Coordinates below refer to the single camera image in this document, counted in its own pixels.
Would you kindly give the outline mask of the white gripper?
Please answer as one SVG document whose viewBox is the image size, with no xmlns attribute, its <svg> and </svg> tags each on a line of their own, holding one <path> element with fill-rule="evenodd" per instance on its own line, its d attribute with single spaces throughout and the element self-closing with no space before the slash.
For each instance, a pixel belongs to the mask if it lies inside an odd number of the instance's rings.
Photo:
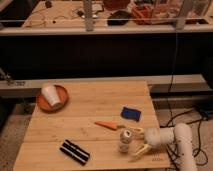
<svg viewBox="0 0 213 171">
<path fill-rule="evenodd" d="M 152 147 L 158 147 L 161 145 L 161 135 L 160 130 L 157 128 L 149 128 L 145 130 L 143 128 L 138 127 L 130 127 L 130 131 L 134 134 L 142 135 L 144 134 L 144 138 L 148 144 L 142 144 L 139 150 L 134 154 L 135 157 L 142 156 L 147 153 Z"/>
</svg>

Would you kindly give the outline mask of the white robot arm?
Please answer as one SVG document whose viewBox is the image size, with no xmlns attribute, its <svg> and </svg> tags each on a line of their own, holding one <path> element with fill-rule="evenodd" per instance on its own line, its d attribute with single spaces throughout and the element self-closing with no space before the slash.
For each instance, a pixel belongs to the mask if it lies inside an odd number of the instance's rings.
<svg viewBox="0 0 213 171">
<path fill-rule="evenodd" d="M 180 154 L 180 171 L 198 171 L 192 150 L 192 131 L 185 123 L 170 128 L 130 128 L 131 133 L 142 141 L 132 159 L 137 160 L 152 149 L 175 143 Z"/>
</svg>

